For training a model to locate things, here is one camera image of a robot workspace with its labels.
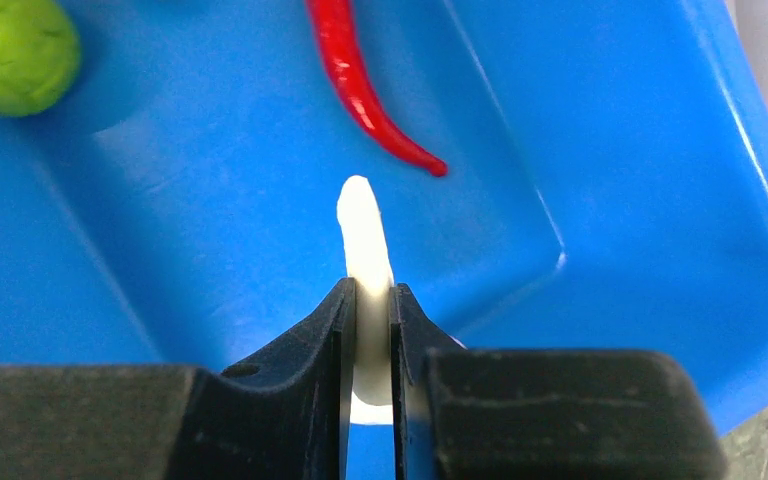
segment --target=blue surface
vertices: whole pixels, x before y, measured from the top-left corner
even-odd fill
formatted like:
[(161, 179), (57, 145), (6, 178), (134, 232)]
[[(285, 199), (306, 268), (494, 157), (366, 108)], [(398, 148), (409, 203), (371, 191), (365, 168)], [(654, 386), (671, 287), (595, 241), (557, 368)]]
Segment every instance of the blue surface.
[[(768, 403), (768, 116), (726, 10), (560, 3), (355, 0), (435, 179), (352, 123), (301, 0), (66, 1), (76, 89), (0, 120), (0, 361), (235, 362), (344, 274), (362, 174), (467, 345), (662, 350), (734, 427)], [(387, 478), (389, 431), (352, 434)]]

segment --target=green vegetable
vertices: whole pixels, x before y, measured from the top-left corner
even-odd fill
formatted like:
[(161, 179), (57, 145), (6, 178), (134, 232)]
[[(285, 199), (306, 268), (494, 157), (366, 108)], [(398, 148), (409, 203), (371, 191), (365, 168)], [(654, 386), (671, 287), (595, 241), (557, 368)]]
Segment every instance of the green vegetable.
[(0, 0), (0, 115), (54, 105), (81, 63), (75, 27), (53, 0)]

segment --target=red chili pepper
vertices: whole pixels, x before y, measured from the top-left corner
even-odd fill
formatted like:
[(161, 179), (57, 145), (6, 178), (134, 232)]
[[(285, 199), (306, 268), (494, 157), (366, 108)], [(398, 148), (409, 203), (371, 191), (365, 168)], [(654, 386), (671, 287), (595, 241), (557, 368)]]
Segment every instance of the red chili pepper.
[(372, 88), (358, 47), (350, 0), (307, 0), (325, 70), (349, 113), (385, 150), (442, 177), (449, 167), (390, 119)]

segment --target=white vegetable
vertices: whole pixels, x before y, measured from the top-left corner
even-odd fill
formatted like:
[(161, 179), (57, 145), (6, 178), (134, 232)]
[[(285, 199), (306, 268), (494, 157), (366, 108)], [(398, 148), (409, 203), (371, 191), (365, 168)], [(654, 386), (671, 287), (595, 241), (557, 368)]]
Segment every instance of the white vegetable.
[(357, 342), (352, 387), (352, 423), (392, 424), (390, 331), (387, 297), (393, 270), (381, 212), (369, 181), (349, 178), (337, 200), (346, 271), (357, 283)]

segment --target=blue bin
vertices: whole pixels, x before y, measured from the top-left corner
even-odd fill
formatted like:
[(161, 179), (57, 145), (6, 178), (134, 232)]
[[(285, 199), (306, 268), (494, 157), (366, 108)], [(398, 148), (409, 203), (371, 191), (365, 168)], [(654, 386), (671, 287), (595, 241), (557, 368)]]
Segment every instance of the blue bin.
[[(0, 119), (0, 362), (239, 360), (344, 275), (361, 174), (468, 346), (664, 351), (720, 432), (768, 404), (768, 115), (721, 2), (355, 0), (443, 179), (352, 122), (301, 0), (64, 4), (76, 88)], [(390, 432), (352, 435), (387, 478)]]

